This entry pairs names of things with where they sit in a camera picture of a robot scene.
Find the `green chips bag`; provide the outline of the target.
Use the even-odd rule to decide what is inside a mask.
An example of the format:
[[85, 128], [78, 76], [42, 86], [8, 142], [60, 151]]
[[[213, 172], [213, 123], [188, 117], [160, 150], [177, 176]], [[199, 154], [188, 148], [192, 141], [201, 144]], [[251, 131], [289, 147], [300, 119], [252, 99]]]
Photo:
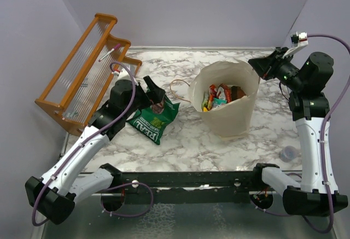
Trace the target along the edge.
[[127, 122], [155, 144], [160, 145], [160, 139], [166, 127], [175, 120], [179, 106], [180, 103], [173, 103], [165, 95], [161, 113], [156, 113], [156, 108], [150, 106], [136, 111]]

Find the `white paper bag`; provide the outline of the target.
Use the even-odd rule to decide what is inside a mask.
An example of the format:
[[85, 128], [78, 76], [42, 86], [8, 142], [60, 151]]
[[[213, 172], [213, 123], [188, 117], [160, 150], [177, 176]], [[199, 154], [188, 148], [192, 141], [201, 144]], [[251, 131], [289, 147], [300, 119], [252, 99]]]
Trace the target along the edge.
[[[206, 126], [221, 139], [238, 139], [249, 135], [250, 122], [259, 88], [259, 76], [248, 62], [217, 61], [204, 68], [189, 84], [187, 98]], [[211, 85], [240, 87], [245, 95], [237, 100], [204, 112], [201, 104]]]

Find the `red chips bag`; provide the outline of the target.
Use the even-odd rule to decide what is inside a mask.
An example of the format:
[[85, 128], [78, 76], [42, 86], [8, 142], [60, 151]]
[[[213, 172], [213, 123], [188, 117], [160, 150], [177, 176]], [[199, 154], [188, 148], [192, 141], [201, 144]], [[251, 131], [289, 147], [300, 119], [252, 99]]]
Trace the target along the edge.
[[226, 103], [230, 103], [232, 101], [231, 88], [226, 84], [220, 84], [218, 87], [212, 84], [209, 87], [209, 93], [213, 96], [213, 98], [226, 101]]

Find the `teal snack packet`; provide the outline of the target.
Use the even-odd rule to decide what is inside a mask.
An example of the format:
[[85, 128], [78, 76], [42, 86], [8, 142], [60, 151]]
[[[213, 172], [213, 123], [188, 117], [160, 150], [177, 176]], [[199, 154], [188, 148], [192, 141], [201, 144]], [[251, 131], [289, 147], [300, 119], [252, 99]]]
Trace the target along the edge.
[[222, 100], [222, 99], [218, 99], [218, 98], [214, 98], [213, 100], [213, 104], [212, 104], [212, 109], [223, 106], [227, 104], [226, 100]]

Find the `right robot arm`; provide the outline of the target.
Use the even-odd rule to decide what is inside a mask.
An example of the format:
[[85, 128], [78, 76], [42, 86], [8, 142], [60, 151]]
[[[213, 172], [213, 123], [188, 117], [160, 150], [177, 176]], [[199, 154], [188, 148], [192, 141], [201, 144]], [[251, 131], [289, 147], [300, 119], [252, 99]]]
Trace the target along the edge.
[[334, 70], [334, 60], [313, 52], [301, 68], [286, 56], [287, 48], [277, 48], [267, 57], [248, 60], [263, 80], [278, 79], [288, 87], [289, 109], [297, 128], [302, 155], [302, 179], [297, 182], [274, 164], [257, 164], [251, 177], [256, 190], [270, 186], [282, 196], [290, 215], [328, 217], [348, 206], [346, 195], [339, 193], [330, 161], [328, 141], [330, 105], [323, 94]]

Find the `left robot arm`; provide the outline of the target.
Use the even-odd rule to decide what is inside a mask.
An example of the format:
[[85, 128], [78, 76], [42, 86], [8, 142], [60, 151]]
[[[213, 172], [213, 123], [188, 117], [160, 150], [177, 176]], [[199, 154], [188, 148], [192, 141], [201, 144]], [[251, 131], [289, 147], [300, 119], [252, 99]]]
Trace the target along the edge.
[[112, 193], [120, 188], [121, 179], [104, 168], [83, 182], [76, 179], [93, 156], [125, 127], [133, 113], [163, 102], [164, 89], [149, 76], [143, 79], [147, 90], [143, 90], [134, 78], [117, 79], [109, 99], [94, 113], [66, 155], [40, 178], [31, 176], [26, 181], [25, 190], [33, 208], [34, 226], [45, 224], [45, 221], [36, 221], [37, 212], [47, 221], [59, 225], [69, 217], [79, 200], [100, 190]]

